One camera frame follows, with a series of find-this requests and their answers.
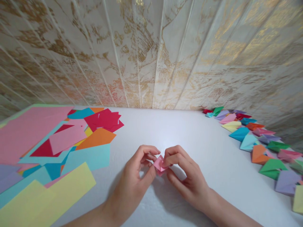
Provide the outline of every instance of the forearm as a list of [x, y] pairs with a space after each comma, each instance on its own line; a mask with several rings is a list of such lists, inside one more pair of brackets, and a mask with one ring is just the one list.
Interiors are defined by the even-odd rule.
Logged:
[[262, 227], [212, 190], [211, 206], [203, 212], [219, 227]]

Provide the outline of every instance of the pink origami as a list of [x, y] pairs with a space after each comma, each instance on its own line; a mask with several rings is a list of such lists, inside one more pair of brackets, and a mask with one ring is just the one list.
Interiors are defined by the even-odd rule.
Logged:
[[278, 158], [282, 161], [292, 162], [294, 159], [297, 159], [302, 155], [303, 154], [299, 152], [280, 149], [280, 152], [278, 153]]
[[236, 119], [236, 114], [235, 113], [232, 113], [232, 114], [229, 114], [227, 115], [223, 120], [221, 120], [219, 123], [220, 124], [227, 124], [229, 122], [232, 122]]
[[275, 134], [275, 132], [273, 132], [273, 131], [265, 130], [265, 129], [262, 129], [262, 128], [256, 128], [252, 133], [259, 136], [259, 137], [262, 136], [263, 134], [265, 134], [265, 135]]

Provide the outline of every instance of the pink origami module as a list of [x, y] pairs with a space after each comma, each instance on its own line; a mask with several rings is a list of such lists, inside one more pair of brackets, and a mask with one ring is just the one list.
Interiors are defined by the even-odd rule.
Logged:
[[164, 158], [162, 157], [162, 155], [160, 155], [157, 160], [154, 162], [154, 166], [156, 167], [157, 169], [157, 174], [159, 176], [162, 176], [164, 170], [168, 169], [168, 167], [162, 167], [163, 165], [163, 161], [164, 161]]

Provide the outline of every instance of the orange origami module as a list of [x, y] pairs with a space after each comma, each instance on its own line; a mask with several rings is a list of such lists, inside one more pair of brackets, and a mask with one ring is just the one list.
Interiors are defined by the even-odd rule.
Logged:
[[252, 163], [264, 165], [269, 159], [274, 158], [263, 145], [255, 145], [252, 150]]
[[256, 123], [248, 123], [247, 124], [247, 126], [246, 126], [247, 128], [249, 128], [249, 130], [251, 130], [251, 131], [254, 131], [254, 130], [256, 130], [257, 128], [264, 128], [265, 126], [264, 125], [260, 125], [260, 124], [256, 124]]
[[87, 137], [79, 146], [77, 146], [76, 150], [109, 144], [115, 138], [115, 136], [116, 134], [107, 131], [104, 128], [98, 128], [89, 137]]

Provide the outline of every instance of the orange paper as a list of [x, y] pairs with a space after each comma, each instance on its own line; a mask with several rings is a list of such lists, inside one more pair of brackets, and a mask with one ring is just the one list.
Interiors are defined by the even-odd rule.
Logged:
[[104, 110], [104, 108], [95, 107], [95, 108], [91, 108], [91, 110], [92, 110], [94, 113], [98, 113], [98, 112]]
[[79, 146], [77, 146], [76, 150], [111, 143], [115, 136], [116, 134], [107, 131], [106, 129], [98, 128], [86, 140], [84, 140]]

